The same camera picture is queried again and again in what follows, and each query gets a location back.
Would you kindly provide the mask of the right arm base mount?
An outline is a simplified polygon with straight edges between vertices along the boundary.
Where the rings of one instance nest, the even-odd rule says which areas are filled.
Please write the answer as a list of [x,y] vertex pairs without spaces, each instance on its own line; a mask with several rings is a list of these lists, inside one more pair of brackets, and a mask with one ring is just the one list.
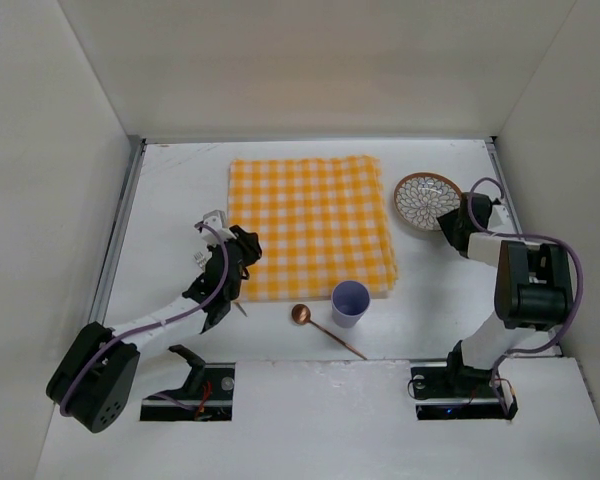
[[465,375],[452,372],[446,361],[413,362],[408,393],[420,421],[505,420],[518,413],[511,383],[490,370]]

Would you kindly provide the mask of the copper spoon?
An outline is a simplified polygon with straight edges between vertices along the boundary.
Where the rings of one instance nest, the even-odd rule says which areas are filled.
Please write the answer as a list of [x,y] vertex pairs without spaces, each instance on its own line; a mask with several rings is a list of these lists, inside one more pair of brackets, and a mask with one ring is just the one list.
[[322,332],[323,334],[328,336],[331,340],[335,341],[336,343],[338,343],[339,345],[344,347],[346,350],[348,350],[349,352],[356,355],[358,358],[360,358],[362,360],[367,360],[367,357],[362,352],[360,352],[355,347],[353,347],[352,345],[350,345],[349,343],[347,343],[346,341],[344,341],[343,339],[341,339],[340,337],[338,337],[337,335],[332,333],[330,330],[328,330],[325,327],[316,323],[312,319],[311,310],[309,309],[309,307],[307,305],[305,305],[305,304],[294,305],[291,309],[291,319],[296,325],[299,325],[299,326],[311,325],[311,326],[315,327],[320,332]]

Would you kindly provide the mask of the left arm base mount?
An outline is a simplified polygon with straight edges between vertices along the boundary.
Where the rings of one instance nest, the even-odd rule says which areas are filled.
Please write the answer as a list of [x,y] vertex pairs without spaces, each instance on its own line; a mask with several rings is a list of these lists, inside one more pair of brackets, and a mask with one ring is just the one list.
[[142,422],[223,422],[232,419],[235,363],[207,363],[183,345],[169,351],[182,357],[189,372],[176,389],[145,397],[141,402]]

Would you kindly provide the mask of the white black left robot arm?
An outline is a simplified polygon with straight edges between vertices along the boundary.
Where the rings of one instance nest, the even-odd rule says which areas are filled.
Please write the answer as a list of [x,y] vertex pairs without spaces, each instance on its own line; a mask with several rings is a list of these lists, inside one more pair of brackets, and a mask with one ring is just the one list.
[[169,305],[116,327],[92,322],[83,327],[60,361],[46,395],[64,417],[92,433],[108,428],[126,406],[142,360],[218,325],[248,280],[248,268],[262,257],[258,234],[238,225],[196,225],[204,238],[202,272]]

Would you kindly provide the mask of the yellow white checkered cloth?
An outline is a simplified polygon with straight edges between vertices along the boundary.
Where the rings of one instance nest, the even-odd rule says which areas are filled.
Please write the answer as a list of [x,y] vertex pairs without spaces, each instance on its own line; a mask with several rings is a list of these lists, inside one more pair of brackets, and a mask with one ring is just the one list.
[[322,299],[354,280],[373,294],[398,278],[378,159],[234,160],[231,223],[263,250],[242,289],[247,302]]

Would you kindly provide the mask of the lilac plastic cup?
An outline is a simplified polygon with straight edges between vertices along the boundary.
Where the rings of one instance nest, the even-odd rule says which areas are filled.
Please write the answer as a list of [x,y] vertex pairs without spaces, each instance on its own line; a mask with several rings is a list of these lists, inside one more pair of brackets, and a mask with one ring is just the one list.
[[341,328],[352,328],[366,313],[371,303],[367,287],[347,280],[335,286],[331,294],[332,319]]

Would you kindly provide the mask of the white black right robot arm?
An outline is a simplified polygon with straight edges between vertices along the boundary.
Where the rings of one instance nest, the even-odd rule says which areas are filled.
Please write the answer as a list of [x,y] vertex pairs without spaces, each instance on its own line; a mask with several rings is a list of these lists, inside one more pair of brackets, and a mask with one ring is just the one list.
[[462,257],[496,269],[493,313],[447,356],[443,385],[457,397],[486,391],[502,357],[534,333],[565,324],[574,307],[567,247],[490,232],[495,206],[484,194],[463,193],[459,207],[438,218]]

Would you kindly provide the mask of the floral patterned ceramic plate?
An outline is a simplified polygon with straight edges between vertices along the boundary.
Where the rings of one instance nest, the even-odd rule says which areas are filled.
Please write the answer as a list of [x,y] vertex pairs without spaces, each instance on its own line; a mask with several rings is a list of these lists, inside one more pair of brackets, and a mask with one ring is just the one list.
[[417,172],[402,178],[393,192],[399,217],[420,231],[440,231],[438,218],[460,206],[462,192],[448,178],[430,172]]

